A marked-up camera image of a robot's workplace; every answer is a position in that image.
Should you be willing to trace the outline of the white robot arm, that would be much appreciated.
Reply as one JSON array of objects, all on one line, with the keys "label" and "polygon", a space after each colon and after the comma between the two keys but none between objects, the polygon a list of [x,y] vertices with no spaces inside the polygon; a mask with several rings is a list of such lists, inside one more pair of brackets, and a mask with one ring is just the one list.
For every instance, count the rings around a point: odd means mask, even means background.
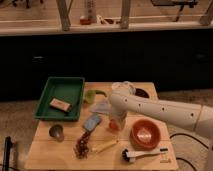
[{"label": "white robot arm", "polygon": [[111,104],[110,115],[113,119],[122,122],[127,113],[131,111],[193,131],[202,137],[213,139],[213,107],[167,100],[153,100],[136,96],[135,93],[136,88],[128,81],[112,84],[108,101]]}]

